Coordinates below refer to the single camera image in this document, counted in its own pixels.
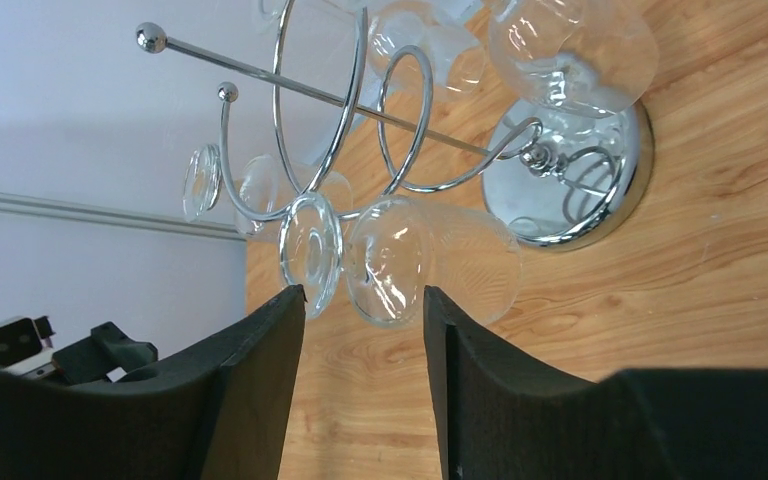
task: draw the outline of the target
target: round metal base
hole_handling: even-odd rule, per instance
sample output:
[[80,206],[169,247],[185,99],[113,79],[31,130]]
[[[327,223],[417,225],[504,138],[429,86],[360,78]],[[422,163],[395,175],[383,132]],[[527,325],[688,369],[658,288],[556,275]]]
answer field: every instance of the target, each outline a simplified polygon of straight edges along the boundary
[[[654,138],[649,116],[640,102],[604,119],[585,119],[531,105],[515,103],[502,117],[490,140],[496,145],[528,117],[543,121],[541,142],[560,154],[571,155],[601,146],[618,159],[618,188],[613,197],[586,193],[562,185],[552,176],[539,177],[517,159],[496,161],[482,174],[487,211],[508,224],[520,242],[554,250],[587,246],[617,228],[634,210],[652,171]],[[528,141],[530,134],[522,138]],[[566,177],[596,191],[606,192],[612,181],[599,156],[570,164]]]

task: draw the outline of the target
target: clear glass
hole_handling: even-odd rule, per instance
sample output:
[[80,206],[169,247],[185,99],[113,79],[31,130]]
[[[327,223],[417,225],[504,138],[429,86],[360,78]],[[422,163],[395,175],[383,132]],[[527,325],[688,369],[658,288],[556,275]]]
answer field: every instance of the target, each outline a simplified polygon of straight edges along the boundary
[[213,208],[221,187],[219,146],[205,145],[193,152],[184,176],[184,220],[195,222]]
[[[367,61],[384,76],[393,55],[406,45],[420,47],[434,75],[434,99],[456,101],[472,92],[487,63],[484,46],[445,11],[427,2],[398,0],[372,13]],[[413,61],[399,64],[393,86],[422,93],[422,73]]]
[[605,118],[652,83],[658,46],[623,0],[483,0],[490,60],[524,100]]
[[[293,164],[299,183],[307,185],[316,174],[317,167]],[[281,160],[272,155],[253,158],[238,177],[237,191],[246,205],[260,212],[274,212],[292,201],[298,194],[287,178]],[[329,172],[319,187],[334,209],[339,212],[352,209],[352,187],[346,177],[336,171]],[[234,209],[234,225],[244,238],[261,242],[278,242],[281,222],[256,222]]]
[[[341,242],[335,222],[324,221],[327,201],[317,194],[300,201],[306,207],[300,211],[308,210],[306,218],[289,217],[287,238],[281,242],[288,284],[294,279],[308,283],[323,279],[319,284],[335,285],[335,261],[329,255],[339,244],[343,257],[337,263],[342,272],[336,275],[346,279],[352,305],[373,325],[397,328],[416,323],[422,316],[426,285],[442,288],[482,324],[501,318],[520,290],[521,248],[505,224],[488,213],[385,196],[363,210]],[[324,255],[326,243],[334,245],[329,255]],[[308,297],[320,311],[333,290],[324,293],[327,299]]]

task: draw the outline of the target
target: wooden floor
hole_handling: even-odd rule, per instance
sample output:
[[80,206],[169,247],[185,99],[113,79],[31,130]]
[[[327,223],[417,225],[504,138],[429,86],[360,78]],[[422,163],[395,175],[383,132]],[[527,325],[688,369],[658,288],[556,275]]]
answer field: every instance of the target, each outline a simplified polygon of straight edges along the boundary
[[[627,366],[768,367],[768,0],[632,0],[661,49],[644,96],[656,138],[651,185],[605,240],[530,251],[532,282],[492,329],[552,365],[599,379]],[[471,22],[485,35],[486,14]],[[434,128],[489,140],[514,96],[492,72]],[[416,118],[416,99],[388,105]],[[407,135],[388,130],[394,156]],[[478,158],[429,141],[411,179]],[[374,128],[337,161],[358,202],[386,184]],[[437,200],[482,208],[480,182]],[[275,246],[249,245],[248,298],[278,291]],[[281,478],[439,479],[421,330],[364,324],[341,287],[308,323]]]

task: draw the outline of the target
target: silver ball finial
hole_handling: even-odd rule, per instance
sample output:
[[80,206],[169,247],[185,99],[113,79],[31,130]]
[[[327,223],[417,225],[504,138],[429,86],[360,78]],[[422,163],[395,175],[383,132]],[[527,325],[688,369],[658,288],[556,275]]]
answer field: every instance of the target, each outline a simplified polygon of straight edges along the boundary
[[237,86],[231,82],[222,82],[219,84],[219,99],[223,102],[232,103],[240,96]]
[[137,45],[148,53],[160,53],[166,48],[166,32],[156,23],[141,23],[137,27]]

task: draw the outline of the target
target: gray strip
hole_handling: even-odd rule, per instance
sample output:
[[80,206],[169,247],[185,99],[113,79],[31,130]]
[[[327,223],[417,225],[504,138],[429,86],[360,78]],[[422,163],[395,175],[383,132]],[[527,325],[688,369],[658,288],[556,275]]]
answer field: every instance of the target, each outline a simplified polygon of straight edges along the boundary
[[174,217],[113,210],[6,193],[0,193],[0,212],[243,241],[233,227],[221,223],[200,222],[191,224]]

